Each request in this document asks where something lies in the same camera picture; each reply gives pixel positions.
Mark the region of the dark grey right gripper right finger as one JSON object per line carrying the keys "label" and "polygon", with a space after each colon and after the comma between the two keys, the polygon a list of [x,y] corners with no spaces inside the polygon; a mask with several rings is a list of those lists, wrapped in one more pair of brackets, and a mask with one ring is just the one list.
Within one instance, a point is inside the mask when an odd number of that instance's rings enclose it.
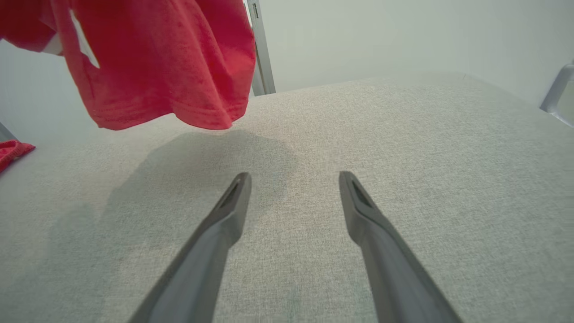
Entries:
{"label": "dark grey right gripper right finger", "polygon": [[460,323],[428,272],[350,171],[339,174],[347,231],[361,248],[380,323]]}

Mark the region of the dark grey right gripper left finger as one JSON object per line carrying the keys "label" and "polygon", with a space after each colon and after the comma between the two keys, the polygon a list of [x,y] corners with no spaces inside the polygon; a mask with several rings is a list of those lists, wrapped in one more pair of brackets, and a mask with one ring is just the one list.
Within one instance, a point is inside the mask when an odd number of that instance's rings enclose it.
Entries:
{"label": "dark grey right gripper left finger", "polygon": [[252,177],[239,173],[132,315],[132,323],[213,320],[228,251],[243,233]]}

